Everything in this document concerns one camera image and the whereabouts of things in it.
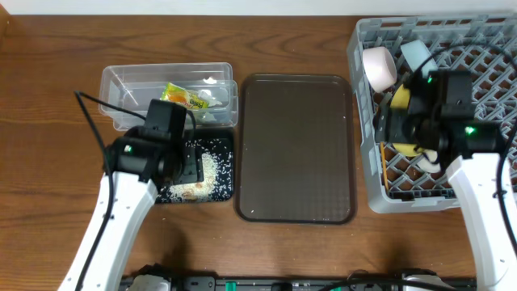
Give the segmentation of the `grey dishwasher rack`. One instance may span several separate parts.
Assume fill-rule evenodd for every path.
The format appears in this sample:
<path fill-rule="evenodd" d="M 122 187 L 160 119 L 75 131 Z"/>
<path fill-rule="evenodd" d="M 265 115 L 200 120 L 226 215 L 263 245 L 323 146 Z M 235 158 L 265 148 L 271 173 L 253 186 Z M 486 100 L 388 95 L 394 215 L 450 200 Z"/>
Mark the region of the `grey dishwasher rack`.
<path fill-rule="evenodd" d="M 391 100 L 398 85 L 376 93 L 364 73 L 362 52 L 386 47 L 397 68 L 397 84 L 402 84 L 411 68 L 401 46 L 413 40 L 421 40 L 430 52 L 455 45 L 454 49 L 438 55 L 435 62 L 440 69 L 471 72 L 477 119 L 499 123 L 503 135 L 510 133 L 516 121 L 516 72 L 504 57 L 482 46 L 497 45 L 515 55 L 515 14 L 361 19 L 352 32 L 347 57 L 359 108 L 360 153 L 368 205 L 377 213 L 441 211 L 459 205 L 445 175 L 421 170 L 417 166 L 419 157 L 405 157 L 391 144 L 385 144 L 389 194 L 385 191 L 380 144 L 375 141 L 372 122 L 379 105 Z"/>

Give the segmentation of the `wooden chopstick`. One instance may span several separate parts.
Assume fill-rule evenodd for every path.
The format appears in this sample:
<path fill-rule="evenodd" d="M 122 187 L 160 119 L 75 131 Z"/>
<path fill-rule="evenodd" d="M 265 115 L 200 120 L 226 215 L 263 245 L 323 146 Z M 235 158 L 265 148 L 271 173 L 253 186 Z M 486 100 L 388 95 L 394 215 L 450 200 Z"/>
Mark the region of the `wooden chopstick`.
<path fill-rule="evenodd" d="M 385 158 L 384 142 L 380 143 L 380 159 L 381 159 L 382 175 L 383 175 L 383 180 L 384 180 L 385 191 L 386 191 L 386 194 L 389 194 L 389 179 L 387 176 L 387 165 L 386 165 L 386 158 Z"/>

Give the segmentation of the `brown serving tray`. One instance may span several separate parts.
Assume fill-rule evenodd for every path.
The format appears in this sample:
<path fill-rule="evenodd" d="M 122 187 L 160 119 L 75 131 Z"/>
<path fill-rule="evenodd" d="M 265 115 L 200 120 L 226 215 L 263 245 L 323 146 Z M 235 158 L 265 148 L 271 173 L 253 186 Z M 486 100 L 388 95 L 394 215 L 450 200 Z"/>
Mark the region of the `brown serving tray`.
<path fill-rule="evenodd" d="M 337 75 L 242 84 L 235 209 L 249 222 L 343 225 L 356 214 L 351 87 Z"/>

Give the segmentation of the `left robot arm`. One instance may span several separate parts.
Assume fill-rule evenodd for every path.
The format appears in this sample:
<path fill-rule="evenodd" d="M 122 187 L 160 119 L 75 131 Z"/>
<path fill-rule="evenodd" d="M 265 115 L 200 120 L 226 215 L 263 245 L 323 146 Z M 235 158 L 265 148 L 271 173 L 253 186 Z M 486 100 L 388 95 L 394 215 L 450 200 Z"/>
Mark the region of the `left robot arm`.
<path fill-rule="evenodd" d="M 203 181 L 200 149 L 187 144 L 185 107 L 154 99 L 142 125 L 101 145 L 99 196 L 62 290 L 116 290 L 141 224 L 165 185 Z"/>

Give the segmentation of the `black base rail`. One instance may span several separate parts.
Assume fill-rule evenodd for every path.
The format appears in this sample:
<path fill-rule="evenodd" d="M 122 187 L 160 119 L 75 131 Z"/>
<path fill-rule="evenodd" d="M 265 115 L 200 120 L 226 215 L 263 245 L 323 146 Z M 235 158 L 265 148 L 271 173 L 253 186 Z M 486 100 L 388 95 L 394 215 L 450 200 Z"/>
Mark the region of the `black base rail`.
<path fill-rule="evenodd" d="M 163 290 L 178 291 L 228 291 L 228 290 L 321 290 L 335 285 L 337 290 L 408 290 L 400 280 L 415 280 L 433 285 L 442 285 L 455 290 L 476 290 L 477 282 L 471 277 L 438 277 L 429 269 L 406 269 L 394 274 L 370 273 L 358 269 L 344 277 L 307 276 L 220 276 L 207 270 L 174 272 L 159 264 L 143 268 L 123 276 L 119 290 L 130 290 L 140 283 L 138 276 L 158 276 L 165 281 Z"/>

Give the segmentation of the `blue bowl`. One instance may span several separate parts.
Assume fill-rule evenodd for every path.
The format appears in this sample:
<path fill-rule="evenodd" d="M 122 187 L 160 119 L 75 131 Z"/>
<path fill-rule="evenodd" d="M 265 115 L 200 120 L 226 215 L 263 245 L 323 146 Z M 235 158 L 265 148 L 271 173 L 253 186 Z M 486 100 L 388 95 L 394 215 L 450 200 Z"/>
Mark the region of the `blue bowl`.
<path fill-rule="evenodd" d="M 431 55 L 427 46 L 421 40 L 414 40 L 401 46 L 401 51 L 413 72 Z M 431 71 L 438 69 L 435 61 L 430 59 L 421 69 L 422 76 L 425 78 Z"/>

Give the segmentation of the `clear plastic bin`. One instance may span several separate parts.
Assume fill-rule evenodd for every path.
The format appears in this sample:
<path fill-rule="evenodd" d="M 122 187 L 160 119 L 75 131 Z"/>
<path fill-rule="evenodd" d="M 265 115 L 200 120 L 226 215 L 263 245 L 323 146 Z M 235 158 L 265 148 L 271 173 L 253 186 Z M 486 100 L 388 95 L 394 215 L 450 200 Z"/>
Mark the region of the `clear plastic bin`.
<path fill-rule="evenodd" d="M 193 112 L 196 126 L 235 126 L 237 83 L 233 80 L 233 68 L 227 62 L 111 65 L 103 71 L 99 99 L 146 116 L 150 101 L 161 99 L 169 82 L 197 91 L 208 77 L 216 79 L 216 85 L 226 91 L 228 103 L 221 108 L 188 109 Z"/>

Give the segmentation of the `yellow plate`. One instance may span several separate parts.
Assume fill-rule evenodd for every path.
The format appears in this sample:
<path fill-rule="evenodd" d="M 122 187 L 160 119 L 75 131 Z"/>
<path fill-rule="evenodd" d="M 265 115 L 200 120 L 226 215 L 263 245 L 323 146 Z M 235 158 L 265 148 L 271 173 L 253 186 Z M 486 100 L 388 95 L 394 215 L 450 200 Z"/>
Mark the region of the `yellow plate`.
<path fill-rule="evenodd" d="M 410 91 L 400 85 L 392 98 L 390 107 L 395 109 L 407 109 L 410 101 Z M 400 154 L 407 157 L 415 157 L 422 153 L 422 150 L 415 150 L 415 145 L 393 143 L 393 147 Z"/>

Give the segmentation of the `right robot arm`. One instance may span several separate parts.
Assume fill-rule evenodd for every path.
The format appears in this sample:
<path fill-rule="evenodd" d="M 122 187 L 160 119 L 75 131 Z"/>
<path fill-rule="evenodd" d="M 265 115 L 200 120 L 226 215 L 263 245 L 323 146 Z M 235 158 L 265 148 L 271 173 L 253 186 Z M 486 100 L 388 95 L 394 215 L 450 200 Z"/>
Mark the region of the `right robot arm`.
<path fill-rule="evenodd" d="M 434 150 L 467 228 L 480 290 L 516 288 L 516 202 L 499 124 L 475 117 L 469 72 L 415 71 L 406 108 L 382 107 L 378 142 Z"/>

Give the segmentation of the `small white cup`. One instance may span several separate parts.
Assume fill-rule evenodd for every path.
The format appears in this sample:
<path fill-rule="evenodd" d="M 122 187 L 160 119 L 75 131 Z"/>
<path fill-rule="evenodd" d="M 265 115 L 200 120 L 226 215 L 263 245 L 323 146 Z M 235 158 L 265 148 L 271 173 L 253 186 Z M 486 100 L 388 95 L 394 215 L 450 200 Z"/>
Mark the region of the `small white cup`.
<path fill-rule="evenodd" d="M 434 150 L 425 150 L 422 153 L 422 158 L 418 161 L 417 166 L 428 173 L 439 173 L 441 167 L 437 161 L 438 154 Z"/>

